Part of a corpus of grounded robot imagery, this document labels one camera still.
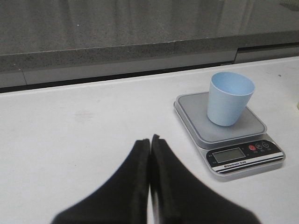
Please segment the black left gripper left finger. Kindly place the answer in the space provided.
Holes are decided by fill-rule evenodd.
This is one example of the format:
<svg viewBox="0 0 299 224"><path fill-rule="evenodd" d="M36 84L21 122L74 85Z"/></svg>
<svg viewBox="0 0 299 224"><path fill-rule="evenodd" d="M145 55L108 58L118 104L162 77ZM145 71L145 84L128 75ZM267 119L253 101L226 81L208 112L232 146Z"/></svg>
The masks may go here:
<svg viewBox="0 0 299 224"><path fill-rule="evenodd" d="M55 216L54 224L145 224L150 141L137 140L117 171L95 192Z"/></svg>

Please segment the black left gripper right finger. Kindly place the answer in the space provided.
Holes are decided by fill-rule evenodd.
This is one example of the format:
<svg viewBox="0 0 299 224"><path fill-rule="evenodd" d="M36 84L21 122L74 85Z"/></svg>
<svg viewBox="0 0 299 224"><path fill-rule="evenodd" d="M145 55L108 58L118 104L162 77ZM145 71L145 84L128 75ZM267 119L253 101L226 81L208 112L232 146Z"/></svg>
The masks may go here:
<svg viewBox="0 0 299 224"><path fill-rule="evenodd" d="M256 215L197 179L158 135L151 142L150 188L157 224L258 224Z"/></svg>

